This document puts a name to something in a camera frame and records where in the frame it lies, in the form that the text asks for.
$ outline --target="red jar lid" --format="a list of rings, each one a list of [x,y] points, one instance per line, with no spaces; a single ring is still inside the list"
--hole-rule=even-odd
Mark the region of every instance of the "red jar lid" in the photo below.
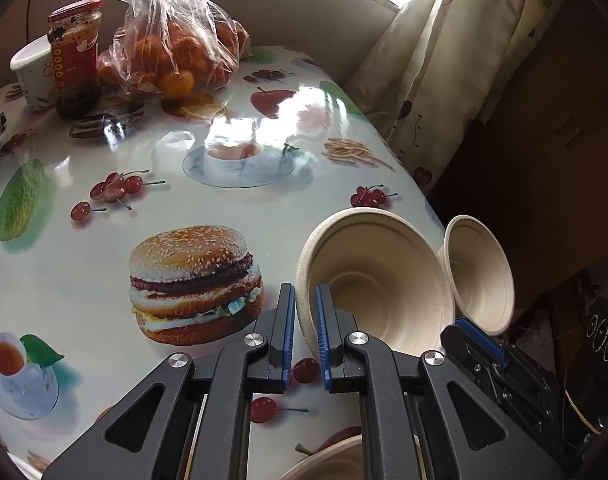
[[[75,2],[74,4],[67,5],[66,7],[53,10],[48,17],[48,22],[59,22],[61,20],[65,20],[66,18],[70,18],[71,16],[85,14],[93,9],[99,9],[101,6],[103,6],[103,3],[104,0],[82,0],[80,2]]]

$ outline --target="jar label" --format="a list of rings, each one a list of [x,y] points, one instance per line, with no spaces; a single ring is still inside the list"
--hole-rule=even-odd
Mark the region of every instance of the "jar label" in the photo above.
[[[58,90],[74,88],[97,74],[97,36],[90,43],[54,44],[50,52]]]

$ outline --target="blue gripper pad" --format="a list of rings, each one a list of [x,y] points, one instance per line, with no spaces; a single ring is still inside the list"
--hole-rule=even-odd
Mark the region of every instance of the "blue gripper pad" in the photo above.
[[[488,354],[490,354],[499,364],[502,365],[502,370],[508,366],[506,353],[495,341],[487,336],[482,329],[474,324],[467,317],[458,317],[455,320],[455,326],[462,329],[466,334],[481,346]]]
[[[326,331],[326,318],[324,315],[324,301],[319,286],[315,287],[315,311],[317,313],[317,345],[319,347],[319,370],[322,374],[324,390],[331,386],[330,344]]]
[[[281,354],[281,385],[284,391],[289,387],[290,365],[293,361],[293,330],[295,329],[295,287],[290,286],[289,309],[286,312],[284,328],[284,348]]]

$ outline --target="plastic bag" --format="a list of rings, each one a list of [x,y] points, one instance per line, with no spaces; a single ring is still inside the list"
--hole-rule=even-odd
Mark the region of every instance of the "plastic bag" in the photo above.
[[[212,91],[233,78],[250,45],[244,28],[209,0],[122,1],[124,26],[98,59],[106,86],[170,100]]]

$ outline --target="printed apple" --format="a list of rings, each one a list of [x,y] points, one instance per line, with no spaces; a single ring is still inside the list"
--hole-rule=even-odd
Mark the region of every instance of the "printed apple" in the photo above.
[[[268,92],[257,87],[259,92],[251,95],[251,105],[261,114],[271,119],[277,119],[279,105],[295,95],[292,90],[270,90]]]

